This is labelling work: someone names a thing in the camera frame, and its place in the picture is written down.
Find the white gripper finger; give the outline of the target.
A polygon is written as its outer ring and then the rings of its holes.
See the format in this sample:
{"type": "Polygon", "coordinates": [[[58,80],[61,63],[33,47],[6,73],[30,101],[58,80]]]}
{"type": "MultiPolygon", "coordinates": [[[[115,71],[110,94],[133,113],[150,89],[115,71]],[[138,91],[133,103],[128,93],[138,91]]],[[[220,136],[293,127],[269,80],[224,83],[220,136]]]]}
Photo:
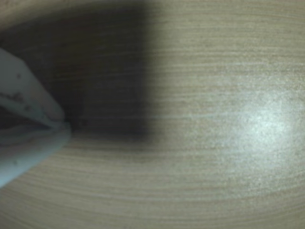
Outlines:
{"type": "Polygon", "coordinates": [[[0,131],[0,187],[4,187],[32,167],[63,148],[71,138],[71,128],[19,125],[0,131]]]}
{"type": "Polygon", "coordinates": [[[27,64],[4,49],[0,50],[0,105],[48,127],[58,127],[65,120],[60,105],[27,64]]]}

